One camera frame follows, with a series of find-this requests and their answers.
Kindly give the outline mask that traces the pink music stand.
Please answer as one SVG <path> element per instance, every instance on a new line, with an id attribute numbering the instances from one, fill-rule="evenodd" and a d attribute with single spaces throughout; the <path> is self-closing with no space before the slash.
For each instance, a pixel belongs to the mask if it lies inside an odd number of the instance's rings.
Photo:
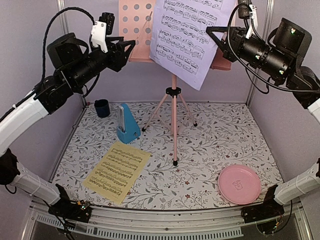
<path id="1" fill-rule="evenodd" d="M 121 0 L 119 32 L 136 45 L 131 62 L 155 62 L 172 74 L 165 96 L 171 97 L 170 131 L 177 136 L 177 80 L 200 90 L 209 69 L 227 71 L 230 65 L 206 32 L 226 26 L 234 0 Z"/>

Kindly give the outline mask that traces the purple sheet music paper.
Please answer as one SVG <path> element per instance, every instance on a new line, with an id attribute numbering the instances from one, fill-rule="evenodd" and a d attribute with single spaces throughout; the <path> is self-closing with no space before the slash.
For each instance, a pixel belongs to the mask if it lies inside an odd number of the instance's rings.
<path id="1" fill-rule="evenodd" d="M 200 90 L 218 46 L 207 27 L 225 27 L 234 0 L 158 0 L 154 6 L 149 57 Z"/>

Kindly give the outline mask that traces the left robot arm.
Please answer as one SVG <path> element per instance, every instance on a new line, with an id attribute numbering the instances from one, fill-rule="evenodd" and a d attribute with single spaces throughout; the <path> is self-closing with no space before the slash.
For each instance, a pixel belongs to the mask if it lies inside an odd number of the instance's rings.
<path id="1" fill-rule="evenodd" d="M 55 68 L 54 74 L 38 83 L 15 107 L 0 119 L 0 183 L 24 190 L 50 205 L 63 216 L 74 213 L 64 188 L 53 185 L 27 170 L 9 149 L 10 145 L 32 125 L 62 107 L 73 94 L 108 68 L 119 72 L 128 61 L 135 40 L 122 36 L 104 36 L 87 45 L 68 33 L 47 46 Z"/>

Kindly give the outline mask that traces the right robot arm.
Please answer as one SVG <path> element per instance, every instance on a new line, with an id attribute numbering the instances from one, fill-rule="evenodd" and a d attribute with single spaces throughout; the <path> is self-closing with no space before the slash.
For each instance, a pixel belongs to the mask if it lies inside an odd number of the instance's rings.
<path id="1" fill-rule="evenodd" d="M 312 36 L 302 27 L 282 18 L 266 41 L 247 36 L 248 29 L 235 26 L 208 26 L 206 33 L 230 62 L 238 61 L 246 71 L 263 71 L 269 80 L 266 85 L 289 92 L 304 109 L 320 119 L 320 80 L 302 62 L 310 47 Z"/>

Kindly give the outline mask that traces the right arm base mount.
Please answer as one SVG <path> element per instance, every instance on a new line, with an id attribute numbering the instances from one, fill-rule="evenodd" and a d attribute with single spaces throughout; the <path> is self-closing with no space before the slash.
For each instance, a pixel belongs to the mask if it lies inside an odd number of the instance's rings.
<path id="1" fill-rule="evenodd" d="M 245 223 L 262 221 L 277 217 L 285 213 L 284 207 L 274 200 L 264 201 L 263 203 L 245 206 L 241 209 L 241 217 Z"/>

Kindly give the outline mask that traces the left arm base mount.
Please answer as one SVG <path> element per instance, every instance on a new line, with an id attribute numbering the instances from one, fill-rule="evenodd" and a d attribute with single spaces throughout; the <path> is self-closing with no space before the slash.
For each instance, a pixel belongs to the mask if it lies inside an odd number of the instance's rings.
<path id="1" fill-rule="evenodd" d="M 61 198 L 57 203 L 50 205 L 48 213 L 67 220 L 88 223 L 92 208 L 89 201 L 73 201 Z"/>

